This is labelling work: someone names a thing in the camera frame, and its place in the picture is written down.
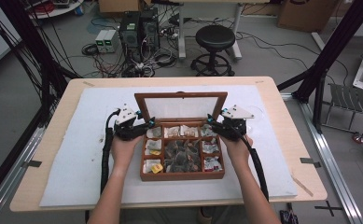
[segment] floor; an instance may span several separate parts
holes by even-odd
[[[73,13],[53,18],[51,21],[61,38],[65,51],[70,57],[70,62],[74,69],[81,75],[90,76],[96,69],[92,66],[93,60],[80,56],[81,48],[93,43],[101,27],[91,24],[92,18],[100,17],[96,6],[86,6],[85,15],[77,17]],[[43,26],[50,37],[55,39],[52,26],[49,20],[43,21]],[[101,24],[115,26],[111,20],[96,21]],[[187,35],[194,35],[201,24],[188,22]],[[325,31],[321,34],[324,40],[328,39],[335,28],[334,20],[328,23]],[[319,48],[308,33],[280,29],[276,27],[276,18],[266,16],[243,17],[240,23],[240,31],[249,33],[244,37],[254,35],[271,44],[295,43],[303,45],[315,52]],[[301,61],[289,60],[280,57],[273,49],[262,49],[268,47],[253,38],[246,38],[239,41],[239,46],[244,57],[239,62],[232,62],[232,69],[235,76],[269,76],[276,84],[280,84],[295,75],[306,70]],[[298,58],[306,66],[310,67],[316,59],[316,54],[298,46],[276,46],[278,52],[284,57]],[[199,56],[203,49],[194,41],[194,38],[187,39],[187,59],[178,62],[174,67],[162,68],[156,71],[155,77],[194,77],[195,73],[190,70],[191,60]],[[346,70],[340,63],[335,63],[328,71],[329,78],[326,82],[334,82],[351,86],[356,70],[361,62],[363,54],[363,37],[355,37],[347,45],[346,49],[339,57],[339,61],[346,65]],[[108,62],[115,62],[117,54],[105,55]],[[298,84],[291,86],[283,92],[293,92],[298,88]],[[313,108],[312,95],[310,102]],[[325,100],[330,100],[328,89],[325,89]],[[8,152],[15,145],[21,133],[28,125],[36,110],[39,108],[39,99],[33,89],[32,84],[25,75],[20,64],[12,54],[8,54],[0,61],[0,165]],[[289,113],[292,115],[297,125],[300,135],[308,148],[309,154],[314,161],[321,161],[314,139],[306,125],[306,121],[301,113],[300,106],[296,101],[286,101]],[[326,115],[327,108],[323,106],[323,115]],[[331,121],[338,125],[346,126],[350,114],[345,111],[334,110]],[[363,132],[363,116],[356,115],[354,129]],[[330,128],[323,128],[324,136],[332,154],[338,163],[343,177],[351,190],[358,209],[363,217],[363,145],[356,144],[351,139],[351,134],[336,131]],[[342,210],[342,204],[331,185],[325,167],[317,168],[323,183],[328,191],[327,201],[314,203],[293,203],[294,212],[298,215],[300,223],[348,223],[348,219]],[[9,202],[0,212],[0,223],[83,223],[84,213],[82,211],[72,212],[48,212],[48,213],[13,213],[9,211]],[[285,209],[284,203],[274,203],[273,209],[277,212]],[[172,208],[167,209],[171,223],[196,223],[196,208]]]

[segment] round stool seat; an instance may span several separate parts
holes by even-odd
[[[204,26],[196,33],[196,42],[208,51],[228,49],[235,41],[233,31],[220,25]]]

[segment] human hand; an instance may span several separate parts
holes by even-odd
[[[248,147],[245,145],[242,139],[238,139],[236,142],[234,142],[223,136],[220,137],[221,140],[225,143],[225,146],[227,147],[228,155],[230,156],[230,161],[233,165],[240,164],[240,162],[242,161],[248,161],[250,152],[248,151]],[[250,146],[253,145],[253,139],[248,137],[247,134],[244,136],[244,139],[248,141],[248,144],[250,144]]]
[[[116,135],[114,136],[111,146],[114,170],[126,173],[133,157],[134,148],[141,139],[142,136],[138,136],[133,140],[123,141]]]

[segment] forearm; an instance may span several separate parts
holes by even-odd
[[[89,224],[119,223],[120,203],[126,170],[114,168],[102,196],[91,214]]]
[[[248,220],[251,224],[280,223],[260,190],[246,161],[233,165],[239,179]]]

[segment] chair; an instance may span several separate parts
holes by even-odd
[[[236,37],[229,28],[220,25],[204,26],[196,33],[196,42],[209,53],[193,60],[190,68],[198,72],[197,77],[200,75],[222,77],[226,74],[233,77],[234,72],[231,71],[230,63],[224,57],[217,55],[217,53],[230,48],[235,41]],[[219,63],[216,59],[221,59],[223,63]]]
[[[356,113],[363,114],[363,90],[351,87],[345,87],[336,84],[329,84],[329,86],[330,86],[330,93],[332,95],[332,100],[331,103],[326,102],[327,104],[329,104],[329,109],[328,109],[326,123],[323,124],[323,126],[347,131],[350,133],[356,133],[355,131],[352,131],[351,128]],[[331,112],[332,107],[353,112],[348,129],[338,128],[328,125],[329,114]]]

